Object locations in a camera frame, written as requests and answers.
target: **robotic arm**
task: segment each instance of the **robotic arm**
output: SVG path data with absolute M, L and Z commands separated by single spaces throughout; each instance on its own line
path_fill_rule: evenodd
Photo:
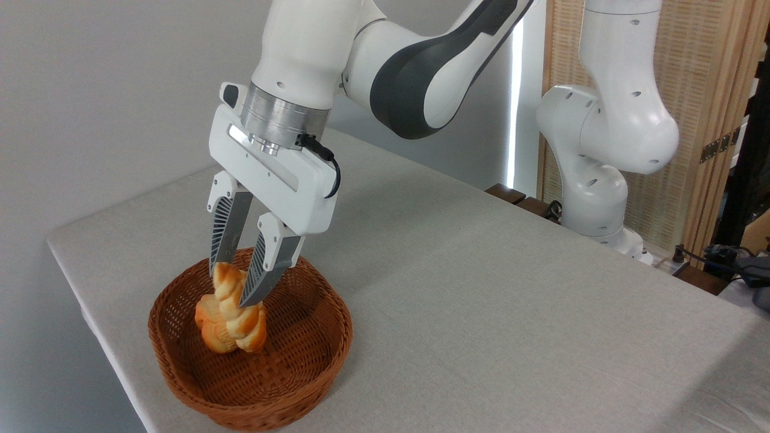
M 628 185 L 618 169 L 655 173 L 679 141 L 653 71 L 661 4 L 586 0 L 580 59 L 597 88 L 555 86 L 537 109 L 561 174 L 561 224 L 639 260 L 650 256 L 623 228 Z
M 372 0 L 273 0 L 263 56 L 249 86 L 225 83 L 209 151 L 213 181 L 211 269 L 233 260 L 251 199 L 270 212 L 240 306 L 259 303 L 305 236 L 326 231 L 340 168 L 320 144 L 343 89 L 399 136 L 449 123 L 465 93 L 533 0 L 474 0 L 449 32 L 426 38 L 388 22 Z

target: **brown woven basket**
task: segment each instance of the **brown woven basket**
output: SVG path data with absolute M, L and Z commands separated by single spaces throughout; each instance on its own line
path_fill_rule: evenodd
M 239 250 L 245 270 L 253 248 Z M 179 275 L 158 296 L 149 337 L 160 370 L 184 404 L 234 430 L 265 431 L 315 408 L 343 366 L 353 339 L 350 312 L 302 257 L 264 300 L 267 343 L 260 354 L 210 351 L 195 324 L 195 306 L 214 292 L 209 261 Z

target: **bread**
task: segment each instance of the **bread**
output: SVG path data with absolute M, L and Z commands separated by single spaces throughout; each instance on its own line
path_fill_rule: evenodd
M 219 301 L 213 294 L 205 294 L 195 306 L 195 324 L 198 329 L 203 329 L 204 321 L 224 322 L 222 313 L 219 312 Z
M 218 354 L 227 354 L 238 348 L 235 338 L 230 336 L 223 322 L 204 321 L 200 334 L 203 343 Z
M 259 309 L 258 316 L 259 320 L 252 331 L 244 338 L 236 340 L 238 347 L 249 353 L 261 351 L 267 342 L 267 310 L 265 307 Z
M 230 263 L 217 262 L 214 264 L 213 283 L 216 299 L 223 300 L 237 287 L 243 290 L 243 286 L 246 284 L 246 272 Z
M 240 347 L 254 353 L 267 342 L 267 309 L 263 303 L 238 308 L 246 272 L 230 263 L 215 263 L 214 294 L 201 297 L 196 305 L 196 324 L 206 346 L 216 353 Z

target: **table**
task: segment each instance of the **table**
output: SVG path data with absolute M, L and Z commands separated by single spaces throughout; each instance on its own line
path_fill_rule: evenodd
M 735 304 L 740 308 L 751 311 L 759 317 L 764 317 L 770 321 L 770 313 L 754 305 L 754 302 L 752 301 L 754 292 L 755 289 L 749 288 L 745 281 L 738 279 L 732 281 L 725 287 L 719 294 L 719 297 L 730 304 Z
M 332 130 L 324 142 L 343 182 L 303 255 L 355 335 L 326 399 L 282 431 L 770 430 L 767 321 L 424 166 Z M 216 171 L 49 236 L 151 432 L 226 431 L 168 390 L 146 327 L 207 257 Z

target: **light strip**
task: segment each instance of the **light strip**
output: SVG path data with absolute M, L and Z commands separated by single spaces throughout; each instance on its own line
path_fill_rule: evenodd
M 511 34 L 511 119 L 509 121 L 508 135 L 508 166 L 505 185 L 514 187 L 514 173 L 516 171 L 516 118 L 519 113 L 519 92 L 521 91 L 521 69 L 524 51 L 524 20 L 519 21 Z

